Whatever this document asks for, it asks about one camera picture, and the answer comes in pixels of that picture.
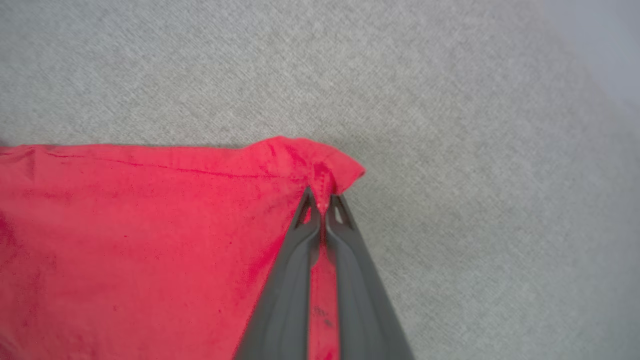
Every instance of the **red fabric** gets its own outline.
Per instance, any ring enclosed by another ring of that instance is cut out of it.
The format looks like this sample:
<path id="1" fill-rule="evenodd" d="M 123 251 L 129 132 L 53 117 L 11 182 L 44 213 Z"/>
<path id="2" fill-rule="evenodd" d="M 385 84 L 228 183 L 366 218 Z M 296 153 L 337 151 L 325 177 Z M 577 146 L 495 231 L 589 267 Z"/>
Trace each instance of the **red fabric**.
<path id="1" fill-rule="evenodd" d="M 0 357 L 232 358 L 305 187 L 324 212 L 363 172 L 282 137 L 0 148 Z M 321 257 L 310 359 L 338 358 L 333 282 Z"/>

